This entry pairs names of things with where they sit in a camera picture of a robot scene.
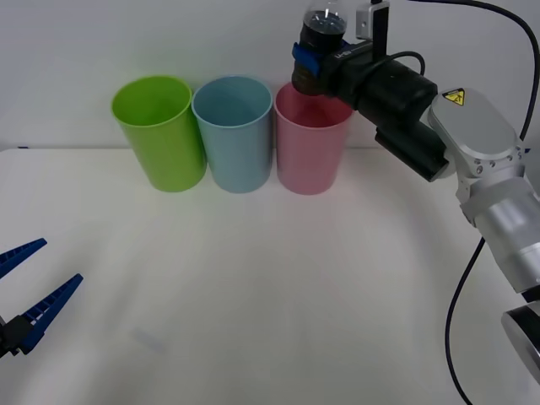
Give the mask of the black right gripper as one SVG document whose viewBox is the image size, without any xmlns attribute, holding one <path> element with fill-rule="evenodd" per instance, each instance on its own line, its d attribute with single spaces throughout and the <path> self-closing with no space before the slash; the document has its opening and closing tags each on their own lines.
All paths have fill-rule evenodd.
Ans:
<svg viewBox="0 0 540 405">
<path fill-rule="evenodd" d="M 292 56 L 296 73 L 306 72 L 315 78 L 320 75 L 324 95 L 356 108 L 365 71 L 374 61 L 371 40 L 354 44 L 342 40 L 341 47 L 325 57 L 295 42 Z"/>
</svg>

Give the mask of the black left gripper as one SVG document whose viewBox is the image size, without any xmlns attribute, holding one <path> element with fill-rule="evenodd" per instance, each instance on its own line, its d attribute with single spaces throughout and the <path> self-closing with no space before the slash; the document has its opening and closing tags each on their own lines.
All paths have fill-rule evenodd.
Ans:
<svg viewBox="0 0 540 405">
<path fill-rule="evenodd" d="M 47 241 L 40 238 L 1 253 L 0 278 L 5 277 L 46 244 Z M 0 358 L 7 353 L 30 353 L 83 280 L 83 276 L 78 273 L 11 321 L 6 323 L 0 317 Z"/>
</svg>

